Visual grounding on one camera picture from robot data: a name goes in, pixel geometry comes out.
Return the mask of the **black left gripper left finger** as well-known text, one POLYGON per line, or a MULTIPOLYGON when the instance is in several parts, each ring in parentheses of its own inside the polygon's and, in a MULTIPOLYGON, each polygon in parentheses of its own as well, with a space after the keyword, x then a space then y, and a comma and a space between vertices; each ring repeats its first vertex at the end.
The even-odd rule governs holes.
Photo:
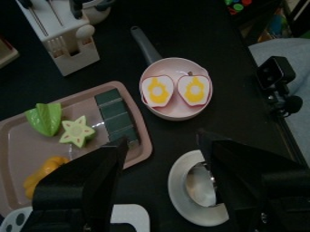
POLYGON ((103 145, 47 175, 35 188, 21 232, 110 232, 127 139, 103 145))

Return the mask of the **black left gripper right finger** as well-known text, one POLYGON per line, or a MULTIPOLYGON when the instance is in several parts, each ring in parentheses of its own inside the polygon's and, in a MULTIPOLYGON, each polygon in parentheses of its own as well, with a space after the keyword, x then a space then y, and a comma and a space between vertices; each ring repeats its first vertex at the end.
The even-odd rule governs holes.
POLYGON ((310 232, 310 169, 205 130, 197 142, 233 232, 310 232))

